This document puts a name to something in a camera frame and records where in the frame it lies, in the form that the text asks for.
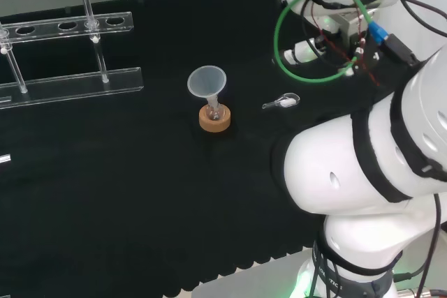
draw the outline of blue connector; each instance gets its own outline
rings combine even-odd
[[[371,33],[372,37],[376,41],[378,45],[381,45],[384,40],[388,37],[388,33],[385,29],[380,27],[376,22],[371,22],[368,24],[369,32]]]

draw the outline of round wooden base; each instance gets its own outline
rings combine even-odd
[[[205,131],[210,133],[223,132],[230,126],[231,112],[225,105],[222,105],[225,109],[225,115],[221,120],[210,120],[206,115],[207,105],[203,106],[198,113],[198,123]]]

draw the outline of acrylic test tube rack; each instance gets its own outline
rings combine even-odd
[[[131,12],[94,15],[90,0],[83,0],[85,16],[0,23],[0,53],[8,59],[15,82],[0,84],[0,109],[61,100],[139,91],[143,88],[140,68],[107,70],[101,48],[101,34],[130,31]],[[24,81],[13,54],[15,43],[53,38],[89,36],[99,71]]]

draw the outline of green light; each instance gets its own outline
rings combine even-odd
[[[306,290],[309,288],[310,283],[311,278],[308,271],[305,271],[301,275],[298,275],[295,288],[293,289],[290,298],[305,298],[307,296]]]

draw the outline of table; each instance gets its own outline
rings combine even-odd
[[[109,69],[141,66],[145,88],[0,111],[0,153],[12,160],[0,166],[0,295],[174,297],[311,246],[321,217],[274,183],[272,148],[368,105],[378,92],[368,77],[309,86],[280,73],[271,61],[277,0],[120,0],[93,9],[132,11],[134,34],[108,34],[103,49]],[[298,27],[291,15],[281,44],[302,40]],[[25,79],[95,69],[89,39],[69,41],[15,47]],[[228,77],[219,98],[233,123],[219,135],[200,129],[204,101],[186,88],[207,64]],[[0,73],[10,81],[4,58]],[[286,92],[300,95],[299,107],[262,111]]]

